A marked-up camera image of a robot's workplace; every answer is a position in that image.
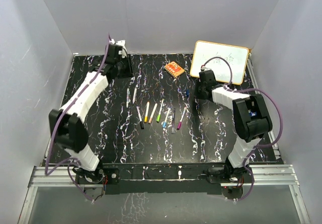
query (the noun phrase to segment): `green marker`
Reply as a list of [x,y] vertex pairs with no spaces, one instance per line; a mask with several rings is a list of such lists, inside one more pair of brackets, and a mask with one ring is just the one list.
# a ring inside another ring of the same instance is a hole
[[164,99],[162,99],[162,101],[161,101],[160,111],[159,111],[159,114],[158,114],[158,116],[157,116],[157,118],[156,118],[156,122],[160,122],[160,117],[161,117],[161,111],[162,111],[163,101],[164,101]]

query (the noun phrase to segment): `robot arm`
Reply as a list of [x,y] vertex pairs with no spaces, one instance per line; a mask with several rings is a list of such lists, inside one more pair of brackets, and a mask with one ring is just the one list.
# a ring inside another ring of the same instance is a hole
[[84,126],[88,111],[111,80],[133,76],[131,60],[125,49],[125,40],[116,43],[112,40],[108,47],[105,62],[94,62],[84,82],[71,99],[59,110],[53,109],[49,113],[52,134],[58,118],[64,110],[67,110],[58,126],[55,143],[72,157],[77,158],[80,161],[79,167],[87,173],[97,171],[100,163],[88,145],[89,135]]
[[222,104],[233,111],[237,138],[226,160],[226,165],[232,167],[227,173],[231,176],[235,170],[243,169],[245,158],[248,158],[246,161],[248,165],[248,155],[264,134],[272,130],[272,121],[262,95],[228,91],[218,85],[212,70],[202,70],[199,72],[199,77],[196,82],[196,98]]

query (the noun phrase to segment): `small box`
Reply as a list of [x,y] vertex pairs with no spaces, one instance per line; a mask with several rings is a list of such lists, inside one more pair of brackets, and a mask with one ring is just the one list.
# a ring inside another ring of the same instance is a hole
[[177,63],[174,61],[170,62],[165,66],[165,69],[167,72],[169,72],[174,78],[177,78],[179,75],[185,72],[185,70],[180,67]]

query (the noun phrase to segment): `black tabletop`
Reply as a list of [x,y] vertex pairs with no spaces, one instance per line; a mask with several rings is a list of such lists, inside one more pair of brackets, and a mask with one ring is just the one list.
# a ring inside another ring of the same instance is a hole
[[[224,162],[233,149],[236,133],[232,111],[222,105],[193,97],[194,78],[190,77],[192,54],[132,55],[134,77],[115,79],[99,95],[89,110],[86,128],[89,145],[103,163],[199,163]],[[77,56],[73,60],[63,104],[76,92],[93,61],[102,56]],[[164,70],[164,66],[175,61],[185,69],[177,79]],[[136,101],[132,104],[134,88],[138,87]],[[237,89],[252,88],[248,70],[244,82]],[[127,88],[130,89],[130,105],[126,107]],[[156,117],[160,102],[164,99],[160,122]],[[144,119],[149,101],[149,115],[158,103],[152,124],[141,129],[136,106],[140,107]],[[171,113],[166,128],[162,128],[166,112]],[[172,112],[176,109],[175,127],[187,107],[182,127],[171,133]],[[268,136],[263,143],[269,142]],[[51,163],[69,157],[58,146],[54,146]],[[254,162],[276,161],[272,148],[256,150],[251,157]]]

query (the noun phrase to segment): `marker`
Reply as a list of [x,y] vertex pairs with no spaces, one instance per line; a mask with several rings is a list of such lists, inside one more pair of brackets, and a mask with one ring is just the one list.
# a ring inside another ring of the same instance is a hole
[[171,133],[175,133],[175,117],[176,117],[176,109],[173,109],[173,116],[172,116],[172,132]]
[[132,103],[133,103],[133,104],[134,104],[134,102],[135,102],[136,91],[137,91],[137,87],[135,87],[135,88],[134,88],[133,100],[132,100]]
[[153,110],[152,110],[152,113],[151,113],[151,116],[150,116],[150,119],[149,119],[149,124],[151,124],[152,122],[152,118],[153,118],[153,115],[156,111],[156,107],[157,107],[157,103],[155,103],[154,107],[153,107]]
[[144,122],[147,122],[147,114],[149,113],[149,106],[150,106],[150,102],[147,102],[146,104],[146,112],[145,112],[145,117],[144,117]]
[[126,108],[129,107],[129,102],[130,102],[130,89],[127,89],[127,91],[126,91]]
[[180,122],[178,124],[177,130],[179,130],[181,128],[182,120],[183,120],[183,117],[185,116],[186,109],[187,109],[187,107],[185,107],[185,109],[183,109],[183,113],[182,113]]
[[160,111],[159,111],[159,114],[158,114],[158,116],[157,116],[157,118],[156,118],[156,122],[160,122],[160,117],[161,117],[161,111],[162,111],[163,101],[164,101],[164,99],[162,99],[162,101],[161,101]]
[[140,109],[139,109],[138,106],[136,106],[136,109],[137,109],[137,114],[139,114],[141,129],[144,129],[144,124],[143,124],[143,121],[142,121],[142,118],[141,118]]
[[169,113],[170,113],[170,107],[168,108],[168,112],[167,112],[167,115],[166,115],[166,119],[165,119],[165,121],[163,123],[163,126],[162,126],[163,128],[165,128],[166,125],[167,125],[167,119],[168,119]]

